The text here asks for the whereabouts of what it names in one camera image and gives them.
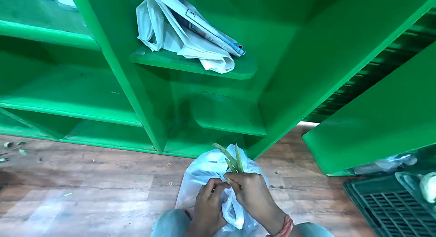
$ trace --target red thread bracelet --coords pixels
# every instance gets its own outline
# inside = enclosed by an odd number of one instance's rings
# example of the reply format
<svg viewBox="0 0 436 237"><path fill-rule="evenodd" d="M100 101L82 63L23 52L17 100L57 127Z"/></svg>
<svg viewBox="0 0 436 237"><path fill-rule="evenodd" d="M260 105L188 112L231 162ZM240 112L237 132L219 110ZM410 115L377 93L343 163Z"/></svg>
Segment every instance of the red thread bracelet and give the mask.
<svg viewBox="0 0 436 237"><path fill-rule="evenodd" d="M294 222L292 221L291 217L289 215L286 215L285 217L285 223L283 224L282 230L274 236L268 234L266 237L288 237L289 234L292 232L292 229L294 228Z"/></svg>

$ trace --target shelf board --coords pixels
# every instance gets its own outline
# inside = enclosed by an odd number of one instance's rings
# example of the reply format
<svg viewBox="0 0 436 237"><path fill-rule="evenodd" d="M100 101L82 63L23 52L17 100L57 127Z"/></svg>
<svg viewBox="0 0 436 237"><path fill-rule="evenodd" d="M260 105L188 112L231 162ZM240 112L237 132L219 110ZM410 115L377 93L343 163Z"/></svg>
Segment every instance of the shelf board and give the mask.
<svg viewBox="0 0 436 237"><path fill-rule="evenodd" d="M249 56L232 56L232 58L235 61L235 68L228 73L221 74L212 70L204 70L204 67L198 59L186 59L184 56L178 56L176 53L164 49L158 52L152 52L146 46L141 46L130 55L131 62L155 67L176 69L230 79L250 79L254 76L257 71L256 59L250 58Z"/></svg>
<svg viewBox="0 0 436 237"><path fill-rule="evenodd" d="M196 158L204 152L215 149L212 146L214 143L224 147L237 143L239 147L245 148L243 134L204 129L195 121L187 121L174 125L163 154Z"/></svg>
<svg viewBox="0 0 436 237"><path fill-rule="evenodd" d="M3 113L0 113L0 133L13 136L26 136L44 139L47 138L47 136L40 131L32 129Z"/></svg>
<svg viewBox="0 0 436 237"><path fill-rule="evenodd" d="M144 128L83 120L60 141L117 149L154 151Z"/></svg>
<svg viewBox="0 0 436 237"><path fill-rule="evenodd" d="M216 94L201 94L195 100L192 114L204 128L255 136L266 136L266 128L255 102Z"/></svg>
<svg viewBox="0 0 436 237"><path fill-rule="evenodd" d="M47 70L1 95L0 107L143 127L109 69L58 66Z"/></svg>
<svg viewBox="0 0 436 237"><path fill-rule="evenodd" d="M100 51L78 11L54 0L0 0L0 35Z"/></svg>

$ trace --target right hand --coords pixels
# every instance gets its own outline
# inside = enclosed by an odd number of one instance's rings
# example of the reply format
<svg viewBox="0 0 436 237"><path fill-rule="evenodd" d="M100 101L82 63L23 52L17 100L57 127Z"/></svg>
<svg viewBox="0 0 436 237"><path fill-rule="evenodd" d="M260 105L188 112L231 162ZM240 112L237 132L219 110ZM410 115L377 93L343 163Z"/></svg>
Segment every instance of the right hand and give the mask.
<svg viewBox="0 0 436 237"><path fill-rule="evenodd" d="M225 173L227 183L235 191L236 200L272 236L283 228L286 213L277 206L265 179L257 173Z"/></svg>

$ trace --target white plastic bag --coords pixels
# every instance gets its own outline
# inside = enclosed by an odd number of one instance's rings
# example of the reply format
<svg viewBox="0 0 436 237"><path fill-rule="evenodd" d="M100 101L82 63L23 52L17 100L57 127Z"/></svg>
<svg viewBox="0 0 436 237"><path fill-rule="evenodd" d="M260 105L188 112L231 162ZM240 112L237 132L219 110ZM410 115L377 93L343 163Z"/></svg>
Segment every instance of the white plastic bag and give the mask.
<svg viewBox="0 0 436 237"><path fill-rule="evenodd" d="M227 51L181 27L161 0L144 0L136 8L136 18L138 39L150 50L164 48L187 59L198 58L204 69L218 73L227 73L235 68L235 62Z"/></svg>
<svg viewBox="0 0 436 237"><path fill-rule="evenodd" d="M227 147L227 151L236 158L235 146L233 144ZM248 159L241 148L239 148L239 154L241 155L244 172L263 175L265 183L268 185L268 180L259 166L253 160ZM227 170L228 166L225 158L226 156L219 149L214 149L205 152L189 165L183 176L179 195L177 196L176 208L187 209L194 206L201 186L205 185L210 178L221 178L223 182L226 181L224 174L227 171L230 172L230 169ZM251 236L258 228L259 223L237 202L233 189L224 189L220 199L223 203L221 209L227 225L221 228L215 236L235 236L234 232L238 232L240 236Z"/></svg>

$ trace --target green plastic crate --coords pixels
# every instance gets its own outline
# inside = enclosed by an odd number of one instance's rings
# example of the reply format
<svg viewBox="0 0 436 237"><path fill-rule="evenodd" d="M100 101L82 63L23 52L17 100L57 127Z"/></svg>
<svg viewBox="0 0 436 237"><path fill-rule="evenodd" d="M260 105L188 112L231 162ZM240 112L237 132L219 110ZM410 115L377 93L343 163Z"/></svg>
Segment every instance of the green plastic crate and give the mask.
<svg viewBox="0 0 436 237"><path fill-rule="evenodd" d="M399 182L407 173L396 173L344 183L344 189L374 232L380 237L434 237L436 219L420 192Z"/></svg>

